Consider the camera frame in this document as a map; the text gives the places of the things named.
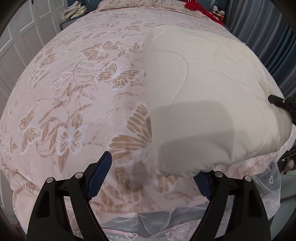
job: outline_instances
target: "bedside table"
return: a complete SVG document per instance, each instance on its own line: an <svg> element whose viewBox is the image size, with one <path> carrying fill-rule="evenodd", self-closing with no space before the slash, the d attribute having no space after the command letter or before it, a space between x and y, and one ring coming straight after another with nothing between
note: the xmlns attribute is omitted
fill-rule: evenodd
<svg viewBox="0 0 296 241"><path fill-rule="evenodd" d="M60 24L61 30L64 30L64 29L65 29L66 27L68 27L70 24L74 23L77 19L79 19L79 18L81 18L81 17L83 17L83 16L85 16L85 15L87 15L87 14L88 14L88 13L85 13L85 14L83 14L83 15L81 15L81 16L76 17L76 18L69 19L69 20L66 20L66 21L62 22L62 23Z"/></svg>

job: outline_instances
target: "quilted fabric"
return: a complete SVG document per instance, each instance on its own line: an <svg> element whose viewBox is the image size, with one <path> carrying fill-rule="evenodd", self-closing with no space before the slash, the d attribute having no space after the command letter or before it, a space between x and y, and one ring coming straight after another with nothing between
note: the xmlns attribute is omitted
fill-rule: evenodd
<svg viewBox="0 0 296 241"><path fill-rule="evenodd" d="M276 152L290 137L291 117L269 103L276 93L246 45L162 25L143 48L158 174L190 178Z"/></svg>

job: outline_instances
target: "folded clothes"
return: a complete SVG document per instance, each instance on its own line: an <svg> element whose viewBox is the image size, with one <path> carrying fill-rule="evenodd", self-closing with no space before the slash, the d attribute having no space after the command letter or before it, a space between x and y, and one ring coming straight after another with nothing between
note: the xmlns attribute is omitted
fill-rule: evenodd
<svg viewBox="0 0 296 241"><path fill-rule="evenodd" d="M82 11L86 9L86 6L81 6L80 8L77 9L77 11L75 12L75 14L77 14L78 12Z"/></svg>
<svg viewBox="0 0 296 241"><path fill-rule="evenodd" d="M81 11L79 11L79 12L75 13L74 15L72 15L72 16L70 17L70 19L73 19L73 18L79 17L79 16L85 14L86 12L87 12L87 8L84 8L84 9L82 9Z"/></svg>
<svg viewBox="0 0 296 241"><path fill-rule="evenodd" d="M71 11L73 11L73 10L75 10L75 9L77 9L77 6L79 5L79 2L78 1L76 1L75 3L73 3L73 5L71 5L70 7L68 7L65 11L64 11L64 16L67 14L67 13L69 13L69 12L71 12Z"/></svg>
<svg viewBox="0 0 296 241"><path fill-rule="evenodd" d="M74 15L80 7L81 7L81 3L78 4L74 10L72 10L71 12L68 12L67 14L65 14L65 15L62 17L62 21L65 21L65 20L70 19L70 17L71 17L72 15Z"/></svg>

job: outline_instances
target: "white door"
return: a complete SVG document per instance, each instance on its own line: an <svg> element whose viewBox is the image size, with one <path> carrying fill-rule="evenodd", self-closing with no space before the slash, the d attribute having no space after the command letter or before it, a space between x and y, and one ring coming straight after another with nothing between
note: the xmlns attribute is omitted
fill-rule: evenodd
<svg viewBox="0 0 296 241"><path fill-rule="evenodd" d="M12 25L20 46L29 61L45 44L45 38L42 36L43 32L40 31L36 19L37 17L34 16L34 9L32 8L32 0L28 0L20 7L9 23Z"/></svg>
<svg viewBox="0 0 296 241"><path fill-rule="evenodd" d="M10 22L0 37L0 78L10 90L28 64Z"/></svg>
<svg viewBox="0 0 296 241"><path fill-rule="evenodd" d="M56 16L53 7L54 0L29 0L32 4L33 14L36 17L36 25L41 33L43 43L47 44L54 36L60 32L60 27L57 24Z"/></svg>
<svg viewBox="0 0 296 241"><path fill-rule="evenodd" d="M8 101L11 90L5 85L3 80L0 78L0 118Z"/></svg>
<svg viewBox="0 0 296 241"><path fill-rule="evenodd" d="M63 16L64 10L67 8L67 0L52 0L52 8L54 10L55 19L58 24L58 29L60 31L62 16Z"/></svg>
<svg viewBox="0 0 296 241"><path fill-rule="evenodd" d="M14 15L11 24L29 61L60 32L57 18L65 8L64 0L28 0Z"/></svg>

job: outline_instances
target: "butterfly print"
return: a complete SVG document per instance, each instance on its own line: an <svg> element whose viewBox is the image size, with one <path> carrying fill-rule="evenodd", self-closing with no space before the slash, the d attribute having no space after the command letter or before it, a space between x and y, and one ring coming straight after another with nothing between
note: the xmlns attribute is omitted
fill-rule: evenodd
<svg viewBox="0 0 296 241"><path fill-rule="evenodd" d="M35 114L35 109L36 109L36 105L34 106L34 108L28 113L27 116L25 116L24 118L22 118L20 120L19 126L18 128L22 131L24 131L24 135L22 138L22 143L20 146L20 153L24 154L28 143L33 144L38 138L41 137L41 130L38 128L29 128L29 124L30 122L33 120L34 118L34 114Z"/></svg>
<svg viewBox="0 0 296 241"><path fill-rule="evenodd" d="M100 37L102 37L106 32L102 32L102 33L98 33L96 35L94 35L94 33L88 33L86 36L84 36L81 40L85 40L85 39L98 39Z"/></svg>
<svg viewBox="0 0 296 241"><path fill-rule="evenodd" d="M52 54L49 54L49 55L47 56L47 58L44 59L44 60L41 62L40 66L43 67L43 66L48 65L48 64L51 64L51 63L53 63L53 62L55 62L55 61L56 61L56 59L55 59L55 53L52 53Z"/></svg>
<svg viewBox="0 0 296 241"><path fill-rule="evenodd" d="M119 49L119 46L108 40L103 44L95 44L93 47L84 49L82 54L88 61L95 61L105 58L105 56L102 56L104 52L116 49Z"/></svg>
<svg viewBox="0 0 296 241"><path fill-rule="evenodd" d="M29 78L29 80L27 81L27 84L36 84L37 82L39 82L40 80L42 80L47 74L46 71L49 68L46 68L44 70L40 70L39 68L37 68L32 74L31 77Z"/></svg>
<svg viewBox="0 0 296 241"><path fill-rule="evenodd" d="M59 89L63 83L65 82L65 80L69 79L69 77L72 75L72 72L63 72L62 75L55 80L52 84L51 84L51 88L54 89Z"/></svg>
<svg viewBox="0 0 296 241"><path fill-rule="evenodd" d="M123 71L122 67L118 68L116 62L112 61L104 71L96 76L96 82L112 81L112 89L120 90L128 87L140 74L141 71L137 69Z"/></svg>
<svg viewBox="0 0 296 241"><path fill-rule="evenodd" d="M151 120L148 108L144 103L138 103L126 122L130 134L118 134L112 138L109 151L112 159L118 163L134 160L138 152L149 151L152 143Z"/></svg>
<svg viewBox="0 0 296 241"><path fill-rule="evenodd" d="M62 156L67 148L75 156L82 149L82 141L86 131L86 125L80 126L72 132L68 132L66 128L60 126L57 130L56 152Z"/></svg>
<svg viewBox="0 0 296 241"><path fill-rule="evenodd" d="M53 51L54 51L54 47L51 47L50 49L48 49L46 52L45 52L45 54L44 55L51 55L52 53L53 53Z"/></svg>
<svg viewBox="0 0 296 241"><path fill-rule="evenodd" d="M42 56L43 54L36 55L33 65L35 65L42 58Z"/></svg>

